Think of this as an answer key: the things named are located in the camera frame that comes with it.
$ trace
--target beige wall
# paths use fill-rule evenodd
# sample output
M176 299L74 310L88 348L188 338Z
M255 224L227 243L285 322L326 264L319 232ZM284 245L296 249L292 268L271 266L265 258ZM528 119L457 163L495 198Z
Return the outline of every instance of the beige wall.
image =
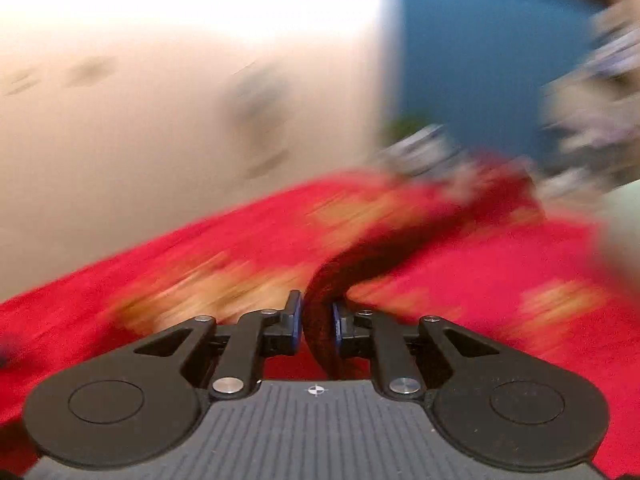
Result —
M376 150L380 0L0 0L0 30L0 299ZM270 64L256 131L232 96Z

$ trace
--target red blanket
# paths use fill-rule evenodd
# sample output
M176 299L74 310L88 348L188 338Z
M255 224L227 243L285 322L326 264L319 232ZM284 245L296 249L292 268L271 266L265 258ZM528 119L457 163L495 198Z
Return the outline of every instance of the red blanket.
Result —
M596 226L545 220L524 194L467 216L391 274L351 289L407 320L437 314L573 370L606 395L611 425L596 464L640 472L640 317L594 254ZM372 174L301 186L207 219L0 306L11 360L0 369L0 423L61 368L195 312L232 321L284 304L314 271L398 212L440 215L438 190L397 190ZM268 361L269 377L322 378L308 349ZM33 459L0 439L0 468Z

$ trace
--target blue curtain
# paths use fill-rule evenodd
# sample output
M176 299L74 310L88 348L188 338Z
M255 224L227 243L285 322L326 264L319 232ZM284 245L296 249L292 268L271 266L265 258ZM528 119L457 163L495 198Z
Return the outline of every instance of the blue curtain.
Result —
M542 158L543 86L592 47L587 0L402 0L401 114L426 112L470 148Z

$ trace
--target red fabric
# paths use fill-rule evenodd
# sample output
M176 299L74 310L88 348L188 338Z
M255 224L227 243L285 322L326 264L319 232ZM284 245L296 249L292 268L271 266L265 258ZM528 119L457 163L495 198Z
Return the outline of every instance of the red fabric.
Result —
M323 262L384 223L385 208L433 216L443 203L432 188L397 192L384 178L344 174L188 226L13 298L0 306L0 334L15 341L12 362L0 369L0 423L16 420L28 391L49 374L137 337L116 327L110 308L172 269L223 253L255 274L295 268L304 288ZM640 318L633 298L598 263L597 226L544 221L526 197L500 203L350 296L406 320L446 317L587 377L611 410L596 464L613 477L639 473ZM373 212L358 216L367 205ZM268 360L266 375L324 377L308 348ZM30 448L19 437L6 441L0 439L0 468L19 473Z

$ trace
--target silver screw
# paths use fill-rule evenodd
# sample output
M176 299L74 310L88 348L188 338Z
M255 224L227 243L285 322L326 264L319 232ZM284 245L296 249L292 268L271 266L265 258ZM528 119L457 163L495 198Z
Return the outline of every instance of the silver screw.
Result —
M244 383L237 377L220 377L211 387L220 394L236 394L244 388Z
M389 389L396 394L414 394L420 390L420 383L409 377L399 377L389 383Z

